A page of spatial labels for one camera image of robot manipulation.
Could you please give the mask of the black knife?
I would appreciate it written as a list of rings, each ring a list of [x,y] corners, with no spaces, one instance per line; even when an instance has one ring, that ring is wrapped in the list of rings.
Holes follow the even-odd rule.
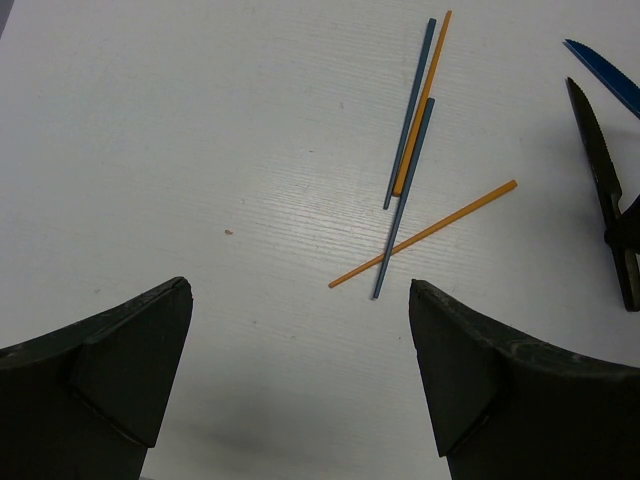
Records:
[[[614,212],[620,215],[619,208],[622,197],[621,185],[611,160],[603,132],[594,110],[581,87],[571,78],[566,78],[568,95],[573,108],[577,127],[584,146],[592,177],[595,183],[603,221],[612,219],[608,210],[605,194],[613,196],[617,207]],[[609,247],[612,253],[616,275],[618,278],[625,309],[629,312],[639,311],[639,263],[638,250],[623,250]]]

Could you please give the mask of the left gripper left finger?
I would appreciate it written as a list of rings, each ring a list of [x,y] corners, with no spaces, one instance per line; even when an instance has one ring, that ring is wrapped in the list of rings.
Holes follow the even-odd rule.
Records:
[[[2,349],[2,478],[139,478],[191,317],[191,286],[175,277]]]

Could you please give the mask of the blue knife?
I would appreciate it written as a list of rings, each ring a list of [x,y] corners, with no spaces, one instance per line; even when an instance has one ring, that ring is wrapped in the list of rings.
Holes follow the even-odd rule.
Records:
[[[591,47],[565,39],[565,46],[636,117],[639,117],[639,86]]]

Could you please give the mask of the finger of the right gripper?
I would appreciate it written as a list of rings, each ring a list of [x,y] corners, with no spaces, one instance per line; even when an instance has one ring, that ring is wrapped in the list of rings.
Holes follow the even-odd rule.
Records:
[[[604,241],[609,247],[623,250],[639,249],[639,198],[636,198],[629,208],[620,215],[614,210],[617,203],[612,195],[606,193],[605,199],[612,219],[606,220]]]

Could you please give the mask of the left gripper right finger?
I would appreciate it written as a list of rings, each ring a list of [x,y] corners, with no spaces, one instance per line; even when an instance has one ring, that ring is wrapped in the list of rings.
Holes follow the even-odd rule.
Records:
[[[409,322],[455,479],[635,479],[639,371],[554,346],[424,280]]]

